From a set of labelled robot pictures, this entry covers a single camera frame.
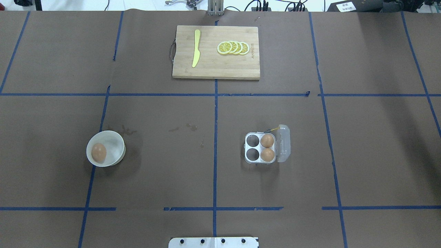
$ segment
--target cutting board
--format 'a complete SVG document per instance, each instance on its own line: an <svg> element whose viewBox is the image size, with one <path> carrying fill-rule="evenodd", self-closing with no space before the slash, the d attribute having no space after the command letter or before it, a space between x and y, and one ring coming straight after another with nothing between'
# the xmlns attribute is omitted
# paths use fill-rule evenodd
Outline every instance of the cutting board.
<svg viewBox="0 0 441 248"><path fill-rule="evenodd" d="M194 31L199 29L199 51L192 67ZM241 41L250 45L246 55L221 55L217 45L223 41ZM245 26L178 26L173 78L180 79L260 79L259 34L257 27Z"/></svg>

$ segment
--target clear plastic lid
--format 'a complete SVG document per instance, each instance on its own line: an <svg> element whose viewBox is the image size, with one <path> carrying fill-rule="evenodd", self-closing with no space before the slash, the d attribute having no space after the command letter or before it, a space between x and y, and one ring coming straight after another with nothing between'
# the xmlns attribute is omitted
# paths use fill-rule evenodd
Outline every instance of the clear plastic lid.
<svg viewBox="0 0 441 248"><path fill-rule="evenodd" d="M276 131L277 162L285 162L291 155L291 137L286 125L279 125Z"/></svg>

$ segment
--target white floor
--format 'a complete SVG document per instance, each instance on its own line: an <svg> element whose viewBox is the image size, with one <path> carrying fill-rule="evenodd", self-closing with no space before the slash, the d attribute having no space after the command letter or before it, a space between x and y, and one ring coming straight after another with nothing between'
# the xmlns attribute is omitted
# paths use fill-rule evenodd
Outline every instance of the white floor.
<svg viewBox="0 0 441 248"><path fill-rule="evenodd" d="M331 3L340 2L342 0L328 0L326 1L326 9ZM35 10L35 5L30 7L18 6L13 0L0 0L6 10ZM45 11L99 11L104 10L107 6L108 0L41 0L41 5ZM224 7L234 6L241 11L245 9L249 0L224 0ZM287 3L269 0L269 7L272 11L284 11ZM198 9L206 10L208 6L208 0L202 0L198 4ZM320 12L324 10L323 0L308 0L305 3L308 11ZM185 3L176 3L173 5L166 5L165 0L110 0L109 11L122 11L128 9L140 9L140 10L154 10L154 11L185 11L190 10ZM436 13L436 9L432 6L423 5L418 12L420 13Z"/></svg>

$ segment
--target yellow knife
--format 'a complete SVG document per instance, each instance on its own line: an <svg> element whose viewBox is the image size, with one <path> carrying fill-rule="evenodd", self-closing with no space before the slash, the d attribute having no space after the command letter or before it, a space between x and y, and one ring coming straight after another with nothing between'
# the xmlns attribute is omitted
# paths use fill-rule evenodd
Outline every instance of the yellow knife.
<svg viewBox="0 0 441 248"><path fill-rule="evenodd" d="M199 29L196 29L194 31L194 54L193 54L193 64L192 64L193 68L198 64L199 57L201 55L201 52L198 50L200 38L201 38L201 31Z"/></svg>

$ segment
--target brown egg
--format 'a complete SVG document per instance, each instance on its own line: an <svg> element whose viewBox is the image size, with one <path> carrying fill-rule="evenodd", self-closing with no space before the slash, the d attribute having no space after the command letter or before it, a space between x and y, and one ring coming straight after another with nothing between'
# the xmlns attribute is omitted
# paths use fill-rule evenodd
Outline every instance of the brown egg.
<svg viewBox="0 0 441 248"><path fill-rule="evenodd" d="M271 134L265 134L260 139L260 144L262 144L266 148L271 147L274 144L274 138L271 136Z"/></svg>
<svg viewBox="0 0 441 248"><path fill-rule="evenodd" d="M93 145L92 147L92 158L97 162L97 163L102 163L104 162L104 160L106 159L106 148L104 147L103 144L101 143L96 143Z"/></svg>
<svg viewBox="0 0 441 248"><path fill-rule="evenodd" d="M263 159L265 162L270 162L274 158L274 151L270 148L266 148L260 153L260 158Z"/></svg>

